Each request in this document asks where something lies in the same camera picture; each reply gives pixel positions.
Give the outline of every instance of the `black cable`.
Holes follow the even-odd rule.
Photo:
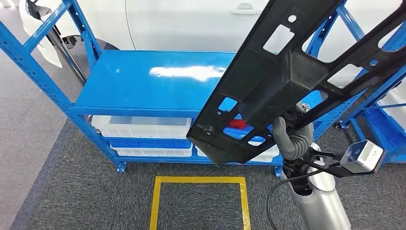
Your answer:
[[[294,181],[294,180],[297,180],[297,179],[302,179],[302,178],[305,178],[305,177],[308,177],[308,176],[313,176],[313,175],[316,175],[316,174],[321,173],[321,172],[322,172],[321,170],[317,170],[317,171],[314,171],[314,172],[306,173],[306,174],[301,175],[301,176],[292,177],[292,178],[289,178],[289,179],[286,179],[286,180],[283,180],[283,181],[277,183],[274,187],[271,188],[271,190],[270,190],[270,192],[268,194],[268,198],[267,198],[267,216],[268,216],[268,221],[271,224],[271,227],[273,228],[273,230],[278,230],[276,228],[275,224],[273,223],[270,212],[269,212],[269,206],[270,206],[269,201],[271,200],[271,196],[272,196],[273,192],[275,192],[275,190],[279,186],[281,186],[282,184],[286,184],[286,183],[288,183],[290,181]]]

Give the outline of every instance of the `car door handle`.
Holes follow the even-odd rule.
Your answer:
[[[230,10],[230,13],[241,15],[256,15],[261,14],[262,9],[254,8],[251,3],[241,3],[236,9]]]

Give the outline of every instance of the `shelf rack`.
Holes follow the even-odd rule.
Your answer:
[[[338,16],[344,20],[357,40],[364,35],[344,4],[345,1],[315,32],[306,51],[308,54],[317,57],[326,35]],[[91,71],[75,103],[63,94],[31,56],[36,45],[53,29],[56,21],[66,11],[69,12],[84,40]],[[76,0],[62,0],[62,4],[24,44],[21,44],[0,22],[0,47],[86,137],[102,150],[104,155],[117,166],[118,172],[123,172],[127,162],[132,161],[211,164],[208,158],[197,156],[196,150],[188,158],[118,156],[90,125],[86,117],[88,115],[123,115],[195,118],[219,78],[200,76],[198,71],[195,79],[165,78],[157,74],[152,77],[154,75],[152,68],[214,66],[217,68],[214,69],[215,71],[224,71],[233,59],[234,53],[101,50]],[[360,95],[315,121],[315,138],[319,138]],[[315,91],[305,97],[303,102],[313,107],[321,100],[320,93]],[[272,162],[250,161],[247,164],[275,166],[276,175],[281,176],[283,159],[279,155],[273,158]]]
[[[386,42],[383,50],[397,50],[404,46],[406,46],[406,23],[403,23],[388,42]],[[398,86],[405,77],[406,66],[403,66],[390,80],[385,82],[365,101],[358,105],[344,120],[340,121],[342,128],[348,128],[348,124],[351,123],[358,137],[364,140],[365,136],[357,122],[357,118],[364,117],[379,145],[386,150],[383,160],[384,164],[406,163],[405,130],[383,110],[384,108],[406,106],[406,103],[379,106],[377,102],[385,97],[391,89]]]

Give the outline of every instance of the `car door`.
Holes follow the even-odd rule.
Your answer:
[[[131,0],[137,50],[237,51],[267,0]]]

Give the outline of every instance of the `gray floor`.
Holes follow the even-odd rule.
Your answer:
[[[19,39],[27,38],[16,10],[0,10],[0,17]],[[76,80],[44,61],[37,51],[34,55],[74,99],[80,88]],[[0,229],[10,225],[11,229],[148,229],[156,175],[244,176],[251,227],[270,229],[265,200],[279,181],[271,167],[131,163],[124,174],[117,175],[112,164],[70,121],[65,123],[63,114],[4,53],[0,61],[7,66],[0,100],[8,107],[0,114],[5,159],[0,162]],[[354,134],[332,129],[319,144],[326,151],[344,151],[354,141],[349,137]],[[374,176],[337,179],[354,230],[406,229],[405,175],[406,167],[387,165]],[[236,197],[233,185],[164,184],[159,229],[241,229]],[[275,193],[271,210],[281,229],[304,229],[286,187]]]
[[[353,140],[329,130],[318,142],[326,151],[343,151]],[[270,229],[265,200],[279,181],[271,167],[130,163],[124,174],[105,159],[71,122],[62,128],[12,229],[148,229],[156,175],[244,176],[251,227]],[[386,165],[372,176],[337,179],[337,190],[353,230],[406,229],[406,167]],[[233,186],[165,184],[158,229],[242,229],[239,194]],[[271,202],[281,229],[304,230],[303,221],[281,187]]]
[[[0,9],[0,20],[24,42],[18,9]],[[33,56],[74,100],[80,84],[65,69]],[[8,229],[66,121],[65,115],[0,51],[0,230]]]

